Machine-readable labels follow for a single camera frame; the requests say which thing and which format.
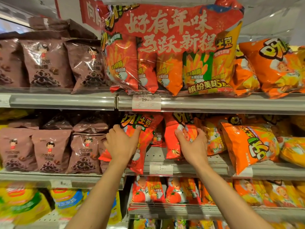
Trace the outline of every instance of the supermarket shelf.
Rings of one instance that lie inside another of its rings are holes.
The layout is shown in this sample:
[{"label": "supermarket shelf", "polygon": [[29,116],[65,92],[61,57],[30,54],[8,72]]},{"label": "supermarket shelf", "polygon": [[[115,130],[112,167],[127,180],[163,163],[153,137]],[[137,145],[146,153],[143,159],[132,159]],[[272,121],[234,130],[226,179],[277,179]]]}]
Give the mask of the supermarket shelf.
[{"label": "supermarket shelf", "polygon": [[[196,177],[194,168],[186,161],[174,161],[166,159],[166,148],[150,147],[146,153],[143,175],[149,175],[150,165],[164,164],[173,166],[173,175],[177,177]],[[235,176],[234,168],[228,154],[219,154],[209,157],[211,167],[223,177],[248,178],[248,173]],[[305,168],[288,162],[274,163],[264,161],[251,166],[253,178],[257,179],[282,179],[282,180],[305,180]],[[126,175],[135,175],[126,169]]]},{"label": "supermarket shelf", "polygon": [[[119,95],[117,108],[132,111],[132,96]],[[211,95],[161,97],[162,112],[252,113],[252,114],[305,114],[305,95],[290,94],[281,99],[268,99],[264,93],[246,98],[212,98]]]},{"label": "supermarket shelf", "polygon": [[[37,220],[35,223],[25,225],[25,226],[15,226],[15,229],[64,229],[65,225],[69,222],[68,218],[61,218],[58,213],[54,210],[48,215],[45,215],[41,219]],[[125,218],[115,224],[115,225],[108,225],[107,229],[111,228],[119,228],[119,229],[128,229],[129,218],[125,216]]]},{"label": "supermarket shelf", "polygon": [[116,95],[110,92],[87,95],[1,93],[3,95],[10,95],[11,108],[114,110],[116,105]]},{"label": "supermarket shelf", "polygon": [[[217,206],[191,204],[131,203],[128,211],[131,219],[223,219]],[[305,222],[305,208],[253,207],[265,220],[271,222]]]},{"label": "supermarket shelf", "polygon": [[[40,172],[0,171],[0,187],[3,181],[32,183],[39,188],[92,188],[101,178],[97,174],[48,174]],[[124,188],[126,177],[121,178],[119,190]]]}]

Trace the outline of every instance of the hand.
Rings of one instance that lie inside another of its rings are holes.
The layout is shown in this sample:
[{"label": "hand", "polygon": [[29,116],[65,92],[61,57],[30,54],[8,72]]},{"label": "hand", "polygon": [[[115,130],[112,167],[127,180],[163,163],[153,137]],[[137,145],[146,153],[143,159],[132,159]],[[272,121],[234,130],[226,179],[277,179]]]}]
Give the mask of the hand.
[{"label": "hand", "polygon": [[209,165],[207,156],[207,136],[204,131],[197,128],[198,136],[192,142],[188,142],[179,129],[175,130],[176,137],[180,142],[181,152],[185,159],[195,168],[203,165]]},{"label": "hand", "polygon": [[114,125],[109,130],[109,133],[106,134],[107,141],[104,142],[104,145],[109,151],[112,160],[128,164],[137,149],[141,130],[142,127],[138,126],[131,137],[119,125]]}]

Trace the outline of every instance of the right hand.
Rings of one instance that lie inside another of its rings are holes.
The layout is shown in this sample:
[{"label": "right hand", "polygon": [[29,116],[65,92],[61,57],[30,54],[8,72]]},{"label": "right hand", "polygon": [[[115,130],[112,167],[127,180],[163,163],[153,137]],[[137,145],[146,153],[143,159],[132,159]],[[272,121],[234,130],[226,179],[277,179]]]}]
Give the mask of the right hand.
[{"label": "right hand", "polygon": [[185,159],[194,167],[209,165],[207,156],[207,136],[204,131],[197,128],[198,136],[192,142],[188,142],[179,129],[175,130],[176,137],[178,138],[181,146],[181,152]]}]

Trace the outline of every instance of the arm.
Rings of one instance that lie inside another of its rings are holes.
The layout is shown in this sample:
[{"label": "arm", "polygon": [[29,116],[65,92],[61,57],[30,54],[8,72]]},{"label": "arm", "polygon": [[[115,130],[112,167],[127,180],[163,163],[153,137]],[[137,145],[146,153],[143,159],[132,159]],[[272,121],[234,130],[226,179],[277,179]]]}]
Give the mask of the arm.
[{"label": "arm", "polygon": [[207,157],[207,137],[201,129],[193,143],[185,140],[182,131],[176,130],[185,159],[194,166],[231,229],[273,229],[239,194],[230,187],[210,166]]},{"label": "arm", "polygon": [[130,158],[135,153],[140,132],[141,127],[138,127],[132,137],[129,137],[119,125],[115,125],[109,130],[106,135],[107,141],[104,144],[111,154],[112,160],[66,229],[107,227],[120,179]]}]

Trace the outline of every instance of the red sign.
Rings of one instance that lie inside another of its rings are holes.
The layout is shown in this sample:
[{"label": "red sign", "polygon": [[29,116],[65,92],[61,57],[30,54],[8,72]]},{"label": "red sign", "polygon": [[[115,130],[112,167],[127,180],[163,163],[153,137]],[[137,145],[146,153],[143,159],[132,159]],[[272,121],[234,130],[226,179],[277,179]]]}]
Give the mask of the red sign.
[{"label": "red sign", "polygon": [[79,0],[81,18],[83,23],[88,24],[97,31],[101,31],[101,17],[95,0]]},{"label": "red sign", "polygon": [[224,5],[228,5],[230,0],[225,3],[218,1],[223,5],[185,8],[149,4],[109,5],[109,12],[103,16],[105,33],[102,39],[111,42],[116,33],[141,37],[143,42],[139,51],[147,53],[216,51],[217,34],[243,18],[241,9],[232,3]]}]

